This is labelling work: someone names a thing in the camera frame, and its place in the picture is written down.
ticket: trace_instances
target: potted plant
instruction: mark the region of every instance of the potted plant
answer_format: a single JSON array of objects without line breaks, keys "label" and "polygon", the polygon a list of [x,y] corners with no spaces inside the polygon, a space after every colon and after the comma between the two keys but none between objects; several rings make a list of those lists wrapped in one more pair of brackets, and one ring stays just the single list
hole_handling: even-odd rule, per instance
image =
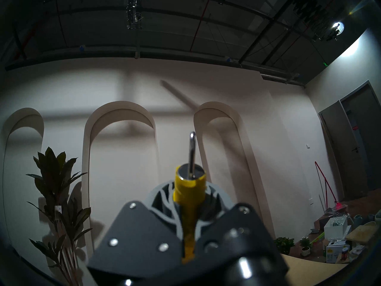
[{"label": "potted plant", "polygon": [[54,226],[55,241],[44,244],[41,241],[31,241],[45,256],[55,262],[50,268],[57,267],[67,283],[79,286],[77,275],[78,262],[76,255],[77,241],[90,229],[83,230],[83,222],[90,216],[91,209],[78,209],[77,200],[64,195],[70,184],[86,173],[71,176],[71,169],[77,158],[66,161],[66,154],[62,152],[57,157],[51,148],[47,148],[45,155],[38,153],[38,159],[33,157],[41,176],[27,174],[34,178],[36,188],[44,196],[46,205],[43,209],[35,206],[43,213]]},{"label": "potted plant", "polygon": [[280,253],[288,255],[291,247],[295,246],[294,239],[279,237],[274,240],[275,245],[278,247]]},{"label": "potted plant", "polygon": [[300,240],[300,246],[302,247],[302,256],[308,256],[311,254],[312,244],[308,236],[305,236]]}]

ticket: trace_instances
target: label tag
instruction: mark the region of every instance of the label tag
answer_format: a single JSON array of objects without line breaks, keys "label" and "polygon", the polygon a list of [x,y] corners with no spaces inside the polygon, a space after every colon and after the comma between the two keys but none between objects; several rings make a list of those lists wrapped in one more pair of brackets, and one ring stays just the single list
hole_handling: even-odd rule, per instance
[{"label": "label tag", "polygon": [[[55,211],[58,211],[59,213],[62,214],[62,206],[61,206],[61,205],[54,206],[54,210],[55,210]],[[58,213],[55,213],[55,214],[54,214],[54,220],[60,220],[60,218],[59,218],[59,214],[58,214]]]}]

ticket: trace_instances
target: yellow cylinder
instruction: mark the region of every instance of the yellow cylinder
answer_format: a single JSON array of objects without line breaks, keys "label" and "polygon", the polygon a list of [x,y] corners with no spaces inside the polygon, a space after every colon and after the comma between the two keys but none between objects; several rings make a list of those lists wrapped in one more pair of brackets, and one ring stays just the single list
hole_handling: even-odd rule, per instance
[{"label": "yellow cylinder", "polygon": [[176,168],[173,200],[181,207],[185,251],[182,262],[186,263],[194,258],[194,231],[198,219],[198,207],[205,200],[207,176],[204,172],[202,176],[194,180],[184,179],[179,176],[178,170],[180,167]]}]

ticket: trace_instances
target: gray door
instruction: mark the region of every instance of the gray door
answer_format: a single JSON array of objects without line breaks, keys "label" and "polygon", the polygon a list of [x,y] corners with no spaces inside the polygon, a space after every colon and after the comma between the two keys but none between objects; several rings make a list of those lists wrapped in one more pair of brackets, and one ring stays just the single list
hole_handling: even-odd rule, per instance
[{"label": "gray door", "polygon": [[367,175],[348,117],[338,101],[320,113],[339,166],[345,199],[367,195]]},{"label": "gray door", "polygon": [[353,129],[359,133],[364,150],[369,189],[381,187],[381,107],[373,90],[366,84],[359,91],[342,101],[346,112],[353,115]]}]

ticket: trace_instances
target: product box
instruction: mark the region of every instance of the product box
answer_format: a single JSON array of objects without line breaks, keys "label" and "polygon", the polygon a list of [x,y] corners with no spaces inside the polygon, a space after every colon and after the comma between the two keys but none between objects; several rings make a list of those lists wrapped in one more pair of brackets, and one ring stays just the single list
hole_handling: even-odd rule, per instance
[{"label": "product box", "polygon": [[326,263],[334,264],[336,263],[337,257],[341,254],[341,251],[344,247],[347,247],[349,250],[349,244],[346,244],[345,241],[340,242],[330,242],[326,248]]},{"label": "product box", "polygon": [[348,227],[346,216],[332,217],[324,226],[325,238],[328,240],[340,240]]}]

